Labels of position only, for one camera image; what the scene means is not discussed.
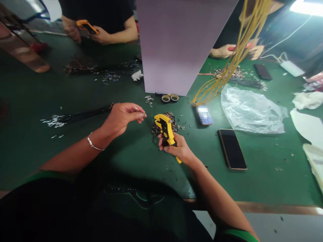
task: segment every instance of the green workbench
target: green workbench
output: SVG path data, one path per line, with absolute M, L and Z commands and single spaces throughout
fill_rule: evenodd
M 185 137 L 192 151 L 234 200 L 323 207 L 323 196 L 302 150 L 302 144 L 308 141 L 297 133 L 290 117 L 284 119 L 286 132 L 283 134 L 237 131 L 248 170 L 230 170 L 216 136 L 218 129 L 230 128 L 220 105 L 220 96 L 208 104 L 214 122 L 211 126 L 201 126 L 189 104 L 200 86 L 212 76 L 197 76 L 188 95 L 180 97 L 177 103 L 165 105 L 156 98 L 150 107 L 144 98 L 147 94 L 143 80 L 134 82 L 130 76 L 122 76 L 118 82 L 104 85 L 102 75 L 67 77 L 63 73 L 64 66 L 75 54 L 93 56 L 107 63 L 121 63 L 133 60 L 140 53 L 139 45 L 102 47 L 84 40 L 78 46 L 64 36 L 39 34 L 38 37 L 50 46 L 43 55 L 51 65 L 46 73 L 33 72 L 1 52 L 0 97 L 9 101 L 9 110 L 0 120 L 0 189 L 14 189 L 48 159 L 87 136 L 104 121 L 54 128 L 41 123 L 41 119 L 50 118 L 53 114 L 95 109 L 112 102 L 134 102 L 144 108 L 148 118 L 141 125 L 137 122 L 129 124 L 125 134 L 92 162 L 91 168 L 97 176 L 108 176 L 113 172 L 151 184 L 161 182 L 182 198 L 196 198 L 185 165 L 179 165 L 175 157 L 159 151 L 151 135 L 153 116 L 171 111 L 181 120 L 178 124 L 186 122 L 186 129 L 178 133 Z M 252 69 L 254 63 L 262 62 L 244 60 L 241 67 Z M 200 72 L 209 73 L 210 69 L 224 65 L 224 60 L 207 58 Z M 302 79 L 290 74 L 284 76 L 285 71 L 277 63 L 267 62 L 266 66 L 273 80 L 267 82 L 268 91 L 263 94 L 290 111 L 294 108 L 293 93 L 303 89 Z M 323 106 L 301 112 L 323 118 Z

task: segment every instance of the silver bracelet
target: silver bracelet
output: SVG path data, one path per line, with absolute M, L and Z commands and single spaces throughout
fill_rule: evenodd
M 105 149 L 100 149 L 100 148 L 97 148 L 95 147 L 93 144 L 92 144 L 92 141 L 90 140 L 90 135 L 92 134 L 93 132 L 91 132 L 89 135 L 88 135 L 88 142 L 90 143 L 90 146 L 93 147 L 94 149 L 97 149 L 97 150 L 100 150 L 100 151 L 104 151 Z

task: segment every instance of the yellow wire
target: yellow wire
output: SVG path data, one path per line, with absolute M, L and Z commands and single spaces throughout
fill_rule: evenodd
M 220 77 L 212 78 L 202 85 L 192 101 L 193 105 L 208 103 L 222 91 L 223 87 L 229 81 L 239 63 L 247 56 L 251 46 L 254 45 L 256 39 L 258 38 L 260 31 L 265 24 L 270 5 L 271 0 L 255 0 L 255 6 L 252 11 L 251 18 L 244 32 L 242 33 L 248 6 L 248 0 L 245 0 L 242 10 L 241 27 L 235 50 L 236 53 L 234 56 L 231 56 L 229 58 Z M 254 38 L 253 44 L 245 49 L 256 30 L 257 33 Z

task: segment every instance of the white cable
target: white cable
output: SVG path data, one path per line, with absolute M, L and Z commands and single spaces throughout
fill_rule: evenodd
M 286 53 L 286 52 L 281 53 L 281 55 L 278 57 L 278 59 L 282 59 L 284 62 L 285 62 L 285 61 L 288 61 L 287 53 Z
M 277 44 L 275 44 L 274 46 L 272 46 L 272 47 L 270 47 L 268 50 L 266 50 L 266 51 L 264 51 L 261 55 L 260 55 L 260 57 L 259 57 L 259 59 L 262 59 L 262 58 L 265 58 L 265 56 L 262 56 L 263 54 L 265 54 L 265 53 L 267 53 L 268 51 L 270 51 L 272 48 L 274 48 L 274 47 L 276 47 L 277 45 L 279 45 L 280 43 L 282 43 L 282 42 L 284 42 L 285 40 L 287 40 L 289 37 L 291 37 L 293 34 L 295 34 L 296 32 L 297 32 L 297 30 L 299 30 L 301 27 L 303 27 L 304 26 L 304 24 L 306 24 L 308 21 L 309 21 L 309 19 L 312 17 L 312 15 L 310 15 L 309 16 L 309 18 L 301 25 L 301 26 L 299 26 L 293 33 L 291 33 L 287 38 L 285 38 L 285 39 L 283 39 L 282 41 L 280 41 L 280 42 L 278 42 Z
M 274 57 L 277 61 L 278 61 L 278 63 L 280 64 L 280 63 L 282 63 L 278 58 L 277 58 L 277 56 L 275 56 L 275 55 L 267 55 L 267 56 L 264 56 L 264 57 L 262 57 L 262 58 L 265 58 L 265 57 L 269 57 L 269 56 L 272 56 L 272 57 Z

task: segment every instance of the plastic bag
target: plastic bag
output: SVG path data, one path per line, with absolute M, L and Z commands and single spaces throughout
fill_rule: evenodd
M 221 106 L 235 130 L 285 133 L 283 119 L 288 117 L 287 108 L 276 105 L 262 94 L 226 84 L 221 93 Z

